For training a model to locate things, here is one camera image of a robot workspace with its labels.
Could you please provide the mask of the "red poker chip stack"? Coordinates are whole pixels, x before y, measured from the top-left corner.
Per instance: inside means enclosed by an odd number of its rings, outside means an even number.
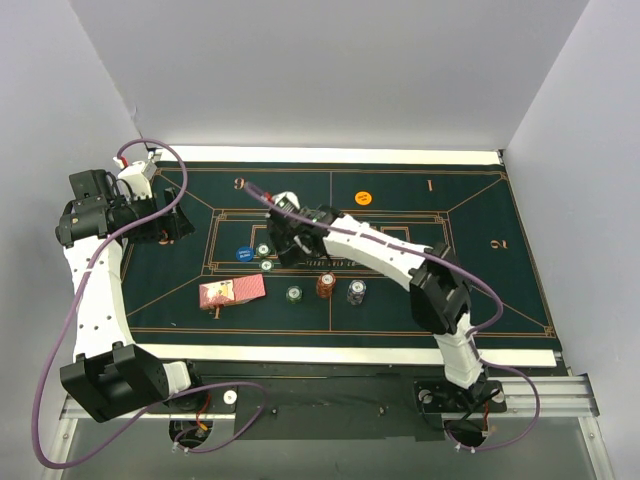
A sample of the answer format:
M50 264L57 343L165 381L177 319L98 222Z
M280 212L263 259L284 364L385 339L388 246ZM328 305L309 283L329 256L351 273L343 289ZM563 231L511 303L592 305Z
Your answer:
M316 282L316 293L320 298L328 299L331 297L336 284L336 277L332 272L321 274Z

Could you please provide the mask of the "green poker chip stack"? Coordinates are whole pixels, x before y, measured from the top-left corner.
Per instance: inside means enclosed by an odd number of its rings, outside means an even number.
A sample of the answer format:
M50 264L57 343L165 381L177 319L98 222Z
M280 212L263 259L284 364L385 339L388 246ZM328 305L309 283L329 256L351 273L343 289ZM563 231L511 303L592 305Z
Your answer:
M287 288L286 290L286 300L295 304L300 302L303 299L303 291L299 286L293 285Z

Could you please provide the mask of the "blue poker chip stack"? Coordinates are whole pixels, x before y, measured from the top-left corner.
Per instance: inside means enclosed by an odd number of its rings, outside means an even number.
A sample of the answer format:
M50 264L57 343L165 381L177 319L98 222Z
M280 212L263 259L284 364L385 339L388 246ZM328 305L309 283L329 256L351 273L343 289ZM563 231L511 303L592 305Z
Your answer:
M366 284L362 280L353 280L347 290L347 301L351 305L360 305L366 294Z

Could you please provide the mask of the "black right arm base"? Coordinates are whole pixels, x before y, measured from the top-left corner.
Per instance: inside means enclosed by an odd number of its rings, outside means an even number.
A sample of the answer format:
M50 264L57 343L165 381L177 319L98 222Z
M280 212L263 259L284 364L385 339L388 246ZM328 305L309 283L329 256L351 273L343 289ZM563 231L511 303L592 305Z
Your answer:
M494 380L480 380L469 389L463 389L445 379L422 379L413 383L417 407L427 414L490 413L507 410L506 394L502 384Z

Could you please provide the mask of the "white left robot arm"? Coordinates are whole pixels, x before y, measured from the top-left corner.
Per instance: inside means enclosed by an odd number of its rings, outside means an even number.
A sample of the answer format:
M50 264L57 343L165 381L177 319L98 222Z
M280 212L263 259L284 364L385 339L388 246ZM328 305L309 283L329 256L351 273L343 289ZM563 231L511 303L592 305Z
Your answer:
M161 211L151 188L155 170L147 160L122 163L116 175L104 169L70 175L74 197L55 229L79 296L73 361L61 367L60 380L98 422L168 399L192 412L206 397L187 362L164 363L138 346L126 318L125 248L170 244L195 230L175 201L175 189L165 189L170 209Z

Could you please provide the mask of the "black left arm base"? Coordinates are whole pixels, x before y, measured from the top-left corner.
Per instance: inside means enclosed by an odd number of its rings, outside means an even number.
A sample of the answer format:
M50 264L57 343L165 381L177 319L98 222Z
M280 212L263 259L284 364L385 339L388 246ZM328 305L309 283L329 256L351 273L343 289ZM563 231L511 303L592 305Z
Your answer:
M191 391L206 384L197 365L191 360L164 364L167 378L170 380L170 397L154 405L152 413L186 413L186 414L230 414L236 410L238 387L218 387L202 390L177 397L175 389L180 392Z

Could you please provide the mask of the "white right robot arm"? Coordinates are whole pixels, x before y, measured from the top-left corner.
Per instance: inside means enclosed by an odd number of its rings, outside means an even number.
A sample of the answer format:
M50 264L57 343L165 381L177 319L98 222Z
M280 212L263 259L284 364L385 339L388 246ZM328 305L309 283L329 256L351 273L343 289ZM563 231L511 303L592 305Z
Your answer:
M483 395L482 364L471 334L469 282L450 247L412 244L328 206L298 209L284 199L266 215L281 264L340 257L384 275L409 293L411 316L433 334L444 360L449 402L468 409Z

